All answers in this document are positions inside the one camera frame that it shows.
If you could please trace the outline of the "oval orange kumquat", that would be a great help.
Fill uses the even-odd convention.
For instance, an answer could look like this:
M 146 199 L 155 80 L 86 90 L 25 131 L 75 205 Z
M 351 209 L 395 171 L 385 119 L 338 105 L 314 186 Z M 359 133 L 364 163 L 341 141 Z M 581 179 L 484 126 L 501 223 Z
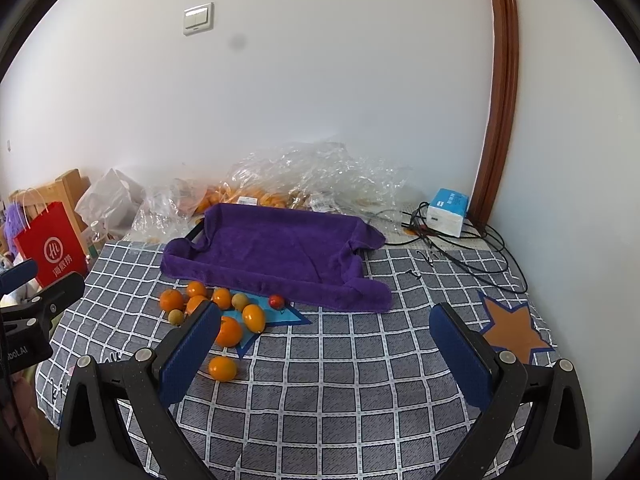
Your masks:
M 253 334 L 261 334 L 266 327 L 266 315 L 258 304 L 248 304 L 242 311 L 245 327 Z

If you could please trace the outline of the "orange star mat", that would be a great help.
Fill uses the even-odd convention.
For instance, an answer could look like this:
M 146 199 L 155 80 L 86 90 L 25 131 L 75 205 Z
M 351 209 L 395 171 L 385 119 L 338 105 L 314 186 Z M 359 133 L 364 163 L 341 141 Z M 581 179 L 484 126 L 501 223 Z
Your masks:
M 533 364 L 536 353 L 553 350 L 536 329 L 527 302 L 510 308 L 484 292 L 479 292 L 478 296 L 488 316 L 488 324 L 480 334 L 491 348 L 510 351 L 523 364 Z

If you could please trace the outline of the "grey checked tablecloth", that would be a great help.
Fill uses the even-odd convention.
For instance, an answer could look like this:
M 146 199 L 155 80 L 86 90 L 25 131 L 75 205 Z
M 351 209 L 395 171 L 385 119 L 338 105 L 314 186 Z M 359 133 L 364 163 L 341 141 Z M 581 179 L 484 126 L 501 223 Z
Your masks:
M 158 306 L 186 281 L 160 274 L 163 245 L 107 244 L 52 336 L 35 374 L 40 410 L 58 426 L 78 358 L 127 359 L 172 329 Z M 426 247 L 383 248 L 364 275 L 392 292 L 390 312 L 341 313 L 306 304 L 267 327 L 245 356 L 213 346 L 171 414 L 218 479 L 431 479 L 480 412 L 463 400 L 430 331 L 431 306 L 448 302 L 472 330 L 489 318 L 478 291 L 509 308 L 526 300 L 477 284 Z M 207 365 L 230 356 L 232 382 Z

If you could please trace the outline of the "orange mandarin back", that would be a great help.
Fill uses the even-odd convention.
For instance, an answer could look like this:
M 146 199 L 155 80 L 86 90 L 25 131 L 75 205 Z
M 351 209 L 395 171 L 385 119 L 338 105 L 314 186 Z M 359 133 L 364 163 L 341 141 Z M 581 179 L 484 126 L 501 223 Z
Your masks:
M 198 281 L 190 281 L 189 284 L 186 285 L 186 296 L 189 298 L 197 297 L 197 296 L 207 296 L 207 288 Z

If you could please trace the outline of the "small orange mandarin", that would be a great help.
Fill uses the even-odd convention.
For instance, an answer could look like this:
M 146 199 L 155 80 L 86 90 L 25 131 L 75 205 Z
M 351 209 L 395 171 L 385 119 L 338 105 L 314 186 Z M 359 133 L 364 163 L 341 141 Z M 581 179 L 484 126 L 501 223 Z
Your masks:
M 229 289 L 217 287 L 213 291 L 212 301 L 223 311 L 227 311 L 232 307 L 232 296 Z

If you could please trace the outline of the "black tray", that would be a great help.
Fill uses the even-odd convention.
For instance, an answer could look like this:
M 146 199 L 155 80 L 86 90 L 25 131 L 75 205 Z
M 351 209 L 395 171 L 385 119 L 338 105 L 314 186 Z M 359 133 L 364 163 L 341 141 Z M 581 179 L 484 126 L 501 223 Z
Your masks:
M 194 224 L 194 227 L 190 229 L 188 234 L 186 234 L 186 239 L 189 242 L 194 242 L 194 240 L 197 240 L 198 237 L 203 233 L 203 231 L 204 231 L 204 219 L 199 218 L 198 222 Z

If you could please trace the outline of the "purple towel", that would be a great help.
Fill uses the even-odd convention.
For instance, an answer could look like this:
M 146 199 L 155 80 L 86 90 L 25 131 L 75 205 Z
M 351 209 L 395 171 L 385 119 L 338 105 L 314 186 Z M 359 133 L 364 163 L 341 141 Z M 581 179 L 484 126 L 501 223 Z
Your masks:
M 364 276 L 363 255 L 384 235 L 358 217 L 309 210 L 218 204 L 197 240 L 175 238 L 160 270 L 259 296 L 342 312 L 384 313 L 390 288 Z

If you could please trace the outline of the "white light switch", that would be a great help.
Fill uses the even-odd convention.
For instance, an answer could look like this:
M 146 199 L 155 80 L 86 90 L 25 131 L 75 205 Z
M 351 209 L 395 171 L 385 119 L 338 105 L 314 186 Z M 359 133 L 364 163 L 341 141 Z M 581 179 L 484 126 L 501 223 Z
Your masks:
M 215 6 L 212 2 L 200 4 L 183 11 L 182 32 L 191 36 L 199 32 L 207 32 L 214 27 Z

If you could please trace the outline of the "small clear plastic bag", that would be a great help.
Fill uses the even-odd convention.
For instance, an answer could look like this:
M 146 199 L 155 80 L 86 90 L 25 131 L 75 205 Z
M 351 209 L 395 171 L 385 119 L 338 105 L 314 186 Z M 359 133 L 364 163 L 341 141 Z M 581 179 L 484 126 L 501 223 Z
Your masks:
M 166 244 L 186 236 L 195 226 L 196 210 L 206 191 L 206 184 L 183 179 L 149 186 L 124 240 Z

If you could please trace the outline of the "orange mandarin front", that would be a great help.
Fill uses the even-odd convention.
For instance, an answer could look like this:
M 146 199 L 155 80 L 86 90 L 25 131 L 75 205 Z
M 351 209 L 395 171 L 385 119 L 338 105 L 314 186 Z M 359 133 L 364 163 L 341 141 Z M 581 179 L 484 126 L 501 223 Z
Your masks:
M 208 374 L 216 382 L 231 382 L 238 374 L 238 366 L 228 356 L 215 356 L 208 363 Z

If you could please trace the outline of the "red paper bag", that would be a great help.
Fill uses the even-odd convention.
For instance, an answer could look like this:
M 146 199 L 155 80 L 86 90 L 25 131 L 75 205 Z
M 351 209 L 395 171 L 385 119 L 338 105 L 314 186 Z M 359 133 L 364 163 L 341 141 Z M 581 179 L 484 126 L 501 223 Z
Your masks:
M 14 238 L 24 260 L 37 263 L 36 281 L 46 288 L 72 272 L 85 276 L 87 261 L 61 202 L 47 208 Z

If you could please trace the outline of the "red cherry tomato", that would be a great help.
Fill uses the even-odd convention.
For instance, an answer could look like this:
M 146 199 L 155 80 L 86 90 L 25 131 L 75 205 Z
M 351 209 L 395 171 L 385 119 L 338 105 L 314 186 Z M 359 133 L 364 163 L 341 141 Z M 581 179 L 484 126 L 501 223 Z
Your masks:
M 269 307 L 273 310 L 282 310 L 285 307 L 284 299 L 279 295 L 271 295 L 268 298 Z

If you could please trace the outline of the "wooden chair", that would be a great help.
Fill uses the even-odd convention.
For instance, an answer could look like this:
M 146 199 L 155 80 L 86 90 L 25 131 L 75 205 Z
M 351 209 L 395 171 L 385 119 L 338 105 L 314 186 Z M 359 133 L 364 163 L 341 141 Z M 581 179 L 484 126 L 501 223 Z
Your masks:
M 50 183 L 36 188 L 15 191 L 10 195 L 9 201 L 20 204 L 29 221 L 34 220 L 38 214 L 49 208 L 50 203 L 60 202 L 75 234 L 81 238 L 81 233 L 87 229 L 87 225 L 75 211 L 75 207 L 89 186 L 89 178 L 83 177 L 78 169 L 72 169 L 64 172 Z

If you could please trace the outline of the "clear plastic fruit bag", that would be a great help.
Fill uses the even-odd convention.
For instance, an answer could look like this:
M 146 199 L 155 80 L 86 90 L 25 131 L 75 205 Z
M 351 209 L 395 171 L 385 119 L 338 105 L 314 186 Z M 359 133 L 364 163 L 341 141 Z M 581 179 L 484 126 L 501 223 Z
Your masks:
M 407 167 L 385 159 L 352 156 L 340 142 L 295 143 L 237 162 L 206 188 L 195 212 L 247 200 L 268 208 L 390 218 L 406 198 L 409 176 Z

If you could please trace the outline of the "large rough orange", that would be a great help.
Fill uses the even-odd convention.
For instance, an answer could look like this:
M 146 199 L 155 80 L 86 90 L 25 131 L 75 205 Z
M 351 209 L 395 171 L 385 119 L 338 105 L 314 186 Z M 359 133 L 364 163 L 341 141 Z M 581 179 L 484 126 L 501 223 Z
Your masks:
M 171 312 L 173 310 L 184 311 L 184 298 L 183 294 L 177 289 L 166 289 L 160 294 L 158 300 L 160 308 L 164 312 Z

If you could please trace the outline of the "brown door frame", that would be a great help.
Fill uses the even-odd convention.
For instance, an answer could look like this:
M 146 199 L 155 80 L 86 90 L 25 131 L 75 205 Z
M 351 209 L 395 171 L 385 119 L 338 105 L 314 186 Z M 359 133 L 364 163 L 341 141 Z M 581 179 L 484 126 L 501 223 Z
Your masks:
M 518 0 L 490 0 L 494 55 L 488 121 L 469 216 L 478 226 L 490 218 L 506 166 L 518 100 L 520 24 Z

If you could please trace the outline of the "white plastic bag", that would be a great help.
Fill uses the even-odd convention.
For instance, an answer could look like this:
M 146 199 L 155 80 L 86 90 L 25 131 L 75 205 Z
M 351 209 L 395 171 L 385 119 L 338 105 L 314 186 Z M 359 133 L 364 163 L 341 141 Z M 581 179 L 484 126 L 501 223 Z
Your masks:
M 112 168 L 82 194 L 75 212 L 87 226 L 99 222 L 108 234 L 123 237 L 134 223 L 143 199 L 142 186 Z

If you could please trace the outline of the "brown-green round fruit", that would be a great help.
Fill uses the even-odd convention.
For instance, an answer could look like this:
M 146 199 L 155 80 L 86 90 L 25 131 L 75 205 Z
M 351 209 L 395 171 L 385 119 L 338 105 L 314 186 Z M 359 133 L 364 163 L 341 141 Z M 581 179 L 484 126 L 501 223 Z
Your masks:
M 167 319 L 171 325 L 180 326 L 184 321 L 184 313 L 179 309 L 171 310 L 167 315 Z

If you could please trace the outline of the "blue white box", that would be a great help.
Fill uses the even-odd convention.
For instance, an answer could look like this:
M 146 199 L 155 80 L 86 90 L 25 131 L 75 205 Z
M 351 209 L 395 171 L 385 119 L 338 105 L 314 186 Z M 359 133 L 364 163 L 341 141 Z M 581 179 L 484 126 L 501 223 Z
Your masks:
M 459 237 L 468 207 L 469 196 L 440 188 L 427 206 L 426 225 L 439 233 Z

